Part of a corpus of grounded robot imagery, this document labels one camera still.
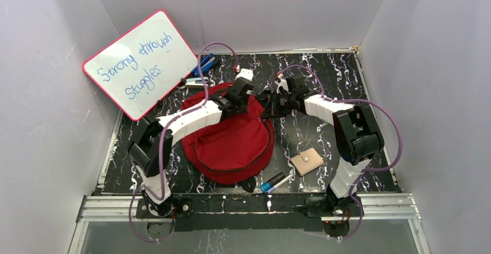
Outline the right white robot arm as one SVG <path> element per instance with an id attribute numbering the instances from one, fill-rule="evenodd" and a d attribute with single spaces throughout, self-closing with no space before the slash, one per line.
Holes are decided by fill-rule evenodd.
<path id="1" fill-rule="evenodd" d="M 279 79 L 277 90 L 257 96 L 263 106 L 262 119 L 276 119 L 292 111 L 317 117 L 334 127 L 340 161 L 326 188 L 325 199 L 307 198 L 302 212 L 307 216 L 340 216 L 356 198 L 357 183 L 384 139 L 369 103 L 365 100 L 337 101 L 309 89 L 299 77 Z"/>

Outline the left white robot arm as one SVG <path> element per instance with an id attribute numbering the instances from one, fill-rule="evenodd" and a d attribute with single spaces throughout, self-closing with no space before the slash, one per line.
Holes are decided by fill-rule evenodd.
<path id="1" fill-rule="evenodd" d="M 144 129 L 134 136 L 128 153 L 142 176 L 141 190 L 151 199 L 150 208 L 157 216 L 166 217 L 173 210 L 164 173 L 164 160 L 173 145 L 198 130 L 246 113 L 253 89 L 251 80 L 239 77 L 224 95 L 219 92 L 209 95 L 205 90 L 204 100 L 190 108 L 154 122 L 144 120 Z"/>

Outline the red student backpack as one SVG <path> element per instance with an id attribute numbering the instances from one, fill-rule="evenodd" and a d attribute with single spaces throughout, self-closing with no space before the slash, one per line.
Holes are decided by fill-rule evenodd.
<path id="1" fill-rule="evenodd" d="M 238 184 L 252 193 L 255 176 L 270 163 L 275 144 L 271 121 L 260 119 L 263 110 L 257 98 L 250 96 L 246 113 L 182 138 L 186 157 L 208 179 Z"/>

